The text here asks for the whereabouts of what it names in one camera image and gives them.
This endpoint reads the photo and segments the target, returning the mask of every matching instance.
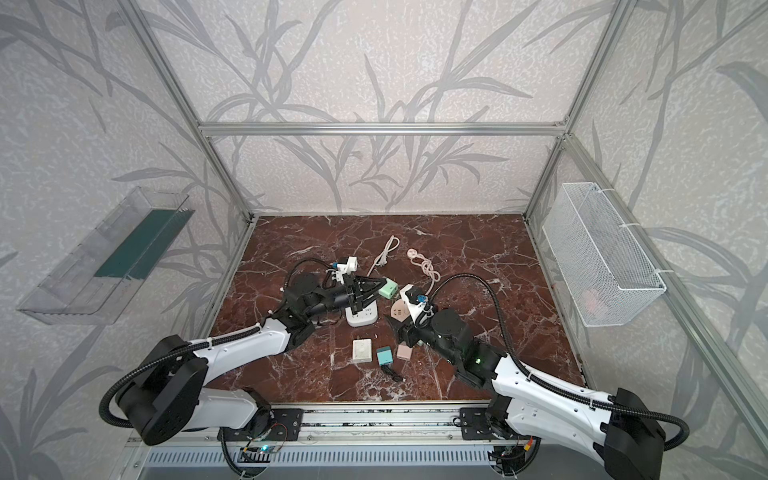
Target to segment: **wire mesh basket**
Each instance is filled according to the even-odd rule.
[[[542,229],[586,326],[624,325],[667,290],[597,184],[562,184]]]

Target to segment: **red marble surface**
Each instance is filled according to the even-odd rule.
[[[281,299],[286,271],[304,257],[333,262],[357,256],[365,274],[390,235],[401,240],[383,275],[400,286],[429,280],[406,256],[415,248],[432,259],[443,277],[475,273],[496,289],[509,332],[520,358],[529,365],[583,385],[544,274],[519,215],[435,215],[371,217],[261,217],[243,262],[214,325],[214,335],[253,325]],[[316,267],[305,263],[304,269]],[[395,383],[379,368],[376,349],[397,345],[382,317],[392,301],[379,299],[379,320],[352,328],[338,313],[323,322],[299,348],[259,359],[214,380],[219,389],[251,387],[270,402],[363,400],[487,399],[488,392],[455,380],[454,368],[426,346],[414,347],[409,361],[396,359],[405,376]],[[438,304],[451,306],[479,338],[502,346],[490,296],[474,280],[454,280],[441,291]],[[352,341],[372,339],[373,361],[351,363]]]

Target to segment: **wallpaper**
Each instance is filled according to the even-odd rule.
[[[347,135],[214,143],[256,212],[456,214],[521,213],[554,138]]]
[[[637,10],[579,138],[768,394],[768,2]]]
[[[629,389],[649,409],[685,419],[690,437],[682,446],[664,453],[663,480],[768,478],[768,458],[663,298],[625,326],[584,327],[541,230],[560,184],[578,181],[586,179],[563,154],[533,211],[530,227],[590,386],[606,392],[615,392],[618,387]],[[677,433],[677,427],[661,425],[668,438]]]
[[[103,392],[201,320],[246,226],[113,2],[0,2],[0,478],[103,479],[130,431]],[[135,186],[195,210],[111,326],[48,326],[22,298]]]
[[[204,121],[560,121],[614,0],[140,0]]]

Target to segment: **mounting plate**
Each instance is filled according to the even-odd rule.
[[[485,419],[483,408],[464,408],[458,410],[458,419],[462,427],[462,439],[464,440],[498,440],[491,433],[491,426]]]
[[[270,423],[273,425],[279,423],[286,428],[274,426],[270,433],[262,440],[271,442],[295,442],[298,440],[299,430],[301,430],[301,418],[304,411],[302,409],[272,409],[272,413],[275,417]],[[248,435],[251,435],[249,429],[224,428],[223,431],[224,440],[227,442],[247,442]]]

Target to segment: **power outlet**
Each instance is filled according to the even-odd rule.
[[[373,302],[366,308],[362,309],[362,311],[358,312],[357,315],[353,315],[352,309],[349,307],[346,307],[344,313],[346,314],[346,322],[350,326],[370,325],[379,318],[379,309],[376,308],[376,302]]]

